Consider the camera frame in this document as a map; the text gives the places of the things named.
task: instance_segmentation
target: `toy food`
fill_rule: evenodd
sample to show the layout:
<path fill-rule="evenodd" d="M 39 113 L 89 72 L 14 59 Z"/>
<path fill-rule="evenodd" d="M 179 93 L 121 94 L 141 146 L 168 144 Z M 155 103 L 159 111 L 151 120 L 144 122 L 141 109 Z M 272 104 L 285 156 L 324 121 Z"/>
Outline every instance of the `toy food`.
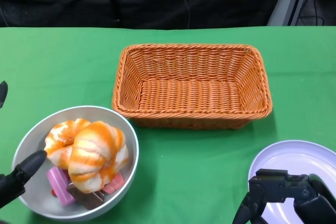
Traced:
<path fill-rule="evenodd" d="M 128 161 L 121 130 L 98 121 L 80 130 L 72 145 L 68 172 L 83 193 L 100 191 Z"/>
<path fill-rule="evenodd" d="M 104 203 L 105 196 L 100 191 L 85 194 L 78 190 L 73 183 L 68 185 L 67 190 L 76 199 L 78 204 L 83 205 L 88 210 L 95 209 Z"/>
<path fill-rule="evenodd" d="M 62 169 L 54 166 L 52 169 L 47 171 L 47 178 L 62 206 L 67 206 L 76 201 L 75 198 L 73 198 L 73 196 L 67 191 L 69 179 Z"/>
<path fill-rule="evenodd" d="M 55 125 L 47 135 L 44 150 L 50 161 L 61 169 L 68 168 L 68 161 L 72 151 L 72 144 L 77 133 L 89 125 L 85 119 L 66 121 Z"/>
<path fill-rule="evenodd" d="M 103 191 L 105 193 L 111 194 L 114 191 L 118 190 L 125 184 L 124 178 L 121 175 L 121 172 L 118 172 L 117 175 L 113 178 L 113 180 L 103 187 Z"/>

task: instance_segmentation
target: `green table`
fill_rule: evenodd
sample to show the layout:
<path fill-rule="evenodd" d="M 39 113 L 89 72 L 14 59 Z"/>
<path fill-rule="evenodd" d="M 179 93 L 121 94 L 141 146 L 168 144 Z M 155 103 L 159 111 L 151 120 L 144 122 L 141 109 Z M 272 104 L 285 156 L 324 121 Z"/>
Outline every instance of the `green table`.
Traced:
<path fill-rule="evenodd" d="M 273 113 L 239 131 L 135 127 L 140 160 L 121 202 L 87 223 L 231 223 L 247 191 L 248 169 L 264 147 L 300 139 L 336 151 L 336 28 L 255 27 L 154 31 L 91 28 L 0 29 L 0 172 L 31 127 L 71 106 L 110 108 L 119 54 L 145 42 L 242 43 L 257 47 Z M 0 210 L 12 224 L 58 223 L 15 200 Z"/>

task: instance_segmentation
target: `wire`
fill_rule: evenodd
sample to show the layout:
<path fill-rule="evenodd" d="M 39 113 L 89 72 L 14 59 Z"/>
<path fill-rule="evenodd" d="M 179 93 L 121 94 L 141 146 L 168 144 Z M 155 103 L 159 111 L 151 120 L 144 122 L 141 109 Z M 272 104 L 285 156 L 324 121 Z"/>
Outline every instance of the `wire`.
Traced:
<path fill-rule="evenodd" d="M 299 21 L 299 19 L 301 18 L 301 12 L 302 12 L 303 8 L 306 6 L 307 1 L 308 1 L 308 0 L 304 0 L 304 3 L 302 4 L 302 6 L 301 6 L 301 8 L 300 8 L 299 15 L 298 15 L 298 18 L 296 19 L 296 23 L 295 23 L 296 26 L 298 25 L 298 21 Z"/>
<path fill-rule="evenodd" d="M 9 24 L 7 23 L 7 20 L 6 20 L 6 18 L 5 18 L 4 12 L 2 11 L 2 6 L 1 6 L 1 4 L 0 4 L 0 13 L 1 13 L 2 19 L 3 19 L 4 22 L 5 22 L 5 25 L 6 25 L 7 27 L 9 27 Z"/>
<path fill-rule="evenodd" d="M 187 11 L 188 11 L 188 25 L 187 25 L 187 28 L 189 30 L 190 29 L 190 15 L 191 15 L 191 13 L 190 13 L 190 7 L 188 5 L 187 0 L 184 0 L 184 3 L 185 3 L 185 6 L 187 7 Z"/>
<path fill-rule="evenodd" d="M 322 20 L 322 26 L 324 26 L 324 18 L 322 18 L 320 16 L 315 16 L 315 15 L 313 15 L 313 16 L 301 16 L 300 19 L 301 19 L 302 23 L 306 26 L 306 24 L 302 20 L 303 18 L 320 18 Z"/>
<path fill-rule="evenodd" d="M 317 8 L 316 8 L 316 0 L 314 0 L 314 10 L 315 10 L 315 25 L 317 26 Z"/>

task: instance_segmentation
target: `orange wicker basket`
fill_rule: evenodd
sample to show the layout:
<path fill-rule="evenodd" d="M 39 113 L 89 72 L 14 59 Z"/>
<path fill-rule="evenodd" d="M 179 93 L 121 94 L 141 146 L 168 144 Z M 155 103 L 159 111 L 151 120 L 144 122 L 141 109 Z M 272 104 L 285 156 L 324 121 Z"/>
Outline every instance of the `orange wicker basket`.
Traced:
<path fill-rule="evenodd" d="M 238 129 L 272 111 L 262 60 L 249 45 L 133 45 L 112 107 L 140 126 Z"/>

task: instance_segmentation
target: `orange-glazed bread roll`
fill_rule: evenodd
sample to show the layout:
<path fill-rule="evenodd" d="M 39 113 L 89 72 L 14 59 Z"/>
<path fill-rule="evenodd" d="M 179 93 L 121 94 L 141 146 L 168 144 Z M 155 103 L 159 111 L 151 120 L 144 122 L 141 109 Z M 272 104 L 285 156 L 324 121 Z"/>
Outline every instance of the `orange-glazed bread roll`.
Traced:
<path fill-rule="evenodd" d="M 61 169 L 68 168 L 72 144 L 77 133 L 90 122 L 85 119 L 66 121 L 55 125 L 47 135 L 44 150 L 51 162 Z"/>
<path fill-rule="evenodd" d="M 68 164 L 73 184 L 84 193 L 101 190 L 128 161 L 128 149 L 121 130 L 98 121 L 75 137 Z"/>

